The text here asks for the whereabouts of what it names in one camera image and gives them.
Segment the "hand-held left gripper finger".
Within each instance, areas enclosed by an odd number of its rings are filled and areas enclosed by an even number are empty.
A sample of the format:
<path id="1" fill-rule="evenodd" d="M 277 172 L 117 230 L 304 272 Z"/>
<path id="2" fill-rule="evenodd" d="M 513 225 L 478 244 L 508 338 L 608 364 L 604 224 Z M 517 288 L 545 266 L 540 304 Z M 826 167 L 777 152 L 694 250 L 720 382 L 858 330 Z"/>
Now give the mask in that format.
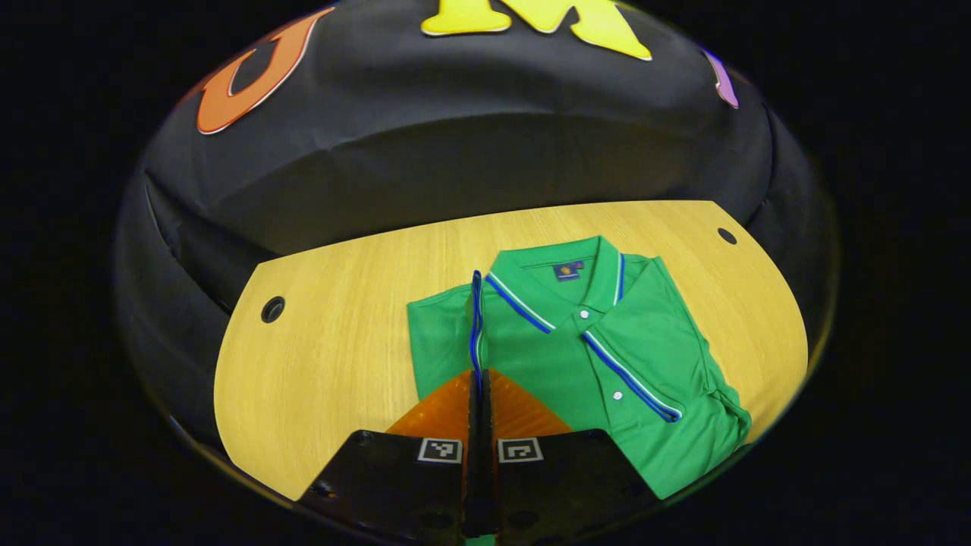
<path id="1" fill-rule="evenodd" d="M 297 502 L 377 543 L 464 543 L 476 532 L 483 379 L 468 369 L 385 432 L 347 436 Z"/>
<path id="2" fill-rule="evenodd" d="M 579 543 L 658 510 L 660 500 L 600 428 L 571 428 L 495 370 L 488 391 L 489 483 L 499 543 Z"/>

